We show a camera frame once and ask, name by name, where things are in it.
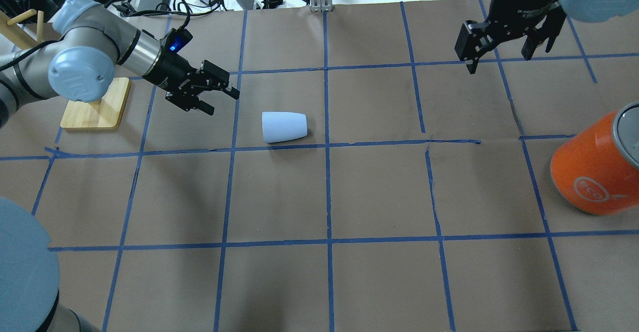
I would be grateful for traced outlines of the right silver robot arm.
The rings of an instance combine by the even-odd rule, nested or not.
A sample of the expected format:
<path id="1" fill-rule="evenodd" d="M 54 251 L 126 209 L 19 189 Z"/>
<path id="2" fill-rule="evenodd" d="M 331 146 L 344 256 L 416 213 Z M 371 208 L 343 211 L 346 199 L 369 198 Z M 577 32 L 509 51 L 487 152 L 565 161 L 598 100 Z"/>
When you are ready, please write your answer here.
<path id="1" fill-rule="evenodd" d="M 491 0 L 483 22 L 466 20 L 454 46 L 469 73 L 476 73 L 481 57 L 507 41 L 525 38 L 521 56 L 530 60 L 545 44 L 552 50 L 566 18 L 605 22 L 637 10 L 639 0 Z"/>

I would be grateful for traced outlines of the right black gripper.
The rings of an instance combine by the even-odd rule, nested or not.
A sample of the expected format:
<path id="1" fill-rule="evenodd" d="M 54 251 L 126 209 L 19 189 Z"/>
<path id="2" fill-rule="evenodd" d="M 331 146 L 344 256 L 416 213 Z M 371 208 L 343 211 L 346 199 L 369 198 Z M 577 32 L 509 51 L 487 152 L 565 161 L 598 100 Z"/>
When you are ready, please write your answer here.
<path id="1" fill-rule="evenodd" d="M 525 36 L 521 55 L 528 61 L 545 41 L 545 52 L 552 50 L 566 18 L 558 0 L 491 0 L 486 21 L 462 23 L 454 51 L 475 74 L 479 59 L 492 48 Z"/>

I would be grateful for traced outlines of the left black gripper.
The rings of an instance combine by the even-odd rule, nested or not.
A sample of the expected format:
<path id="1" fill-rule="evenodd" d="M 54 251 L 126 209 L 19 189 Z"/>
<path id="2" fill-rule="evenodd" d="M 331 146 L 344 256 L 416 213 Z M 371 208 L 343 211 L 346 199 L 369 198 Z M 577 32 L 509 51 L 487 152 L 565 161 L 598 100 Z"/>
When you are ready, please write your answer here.
<path id="1" fill-rule="evenodd" d="M 230 83 L 228 71 L 207 60 L 194 68 L 170 51 L 161 51 L 155 64 L 142 77 L 165 90 L 166 100 L 183 111 L 199 110 L 214 115 L 215 108 L 199 99 L 203 91 L 221 91 L 233 99 L 240 98 L 240 91 Z"/>

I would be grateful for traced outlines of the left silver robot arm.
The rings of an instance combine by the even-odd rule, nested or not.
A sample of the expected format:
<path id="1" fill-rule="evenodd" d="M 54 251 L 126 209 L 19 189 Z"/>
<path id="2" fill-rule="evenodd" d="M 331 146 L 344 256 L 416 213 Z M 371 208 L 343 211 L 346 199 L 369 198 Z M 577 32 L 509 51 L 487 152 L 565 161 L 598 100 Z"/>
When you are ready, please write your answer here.
<path id="1" fill-rule="evenodd" d="M 230 73 L 204 60 L 198 68 L 179 55 L 190 33 L 172 29 L 157 40 L 115 16 L 95 0 L 66 0 L 53 23 L 61 34 L 1 57 L 0 120 L 6 125 L 24 105 L 61 96 L 94 102 L 107 93 L 119 65 L 166 91 L 182 110 L 214 114 L 199 99 L 203 91 L 221 91 L 237 100 L 240 91 Z"/>

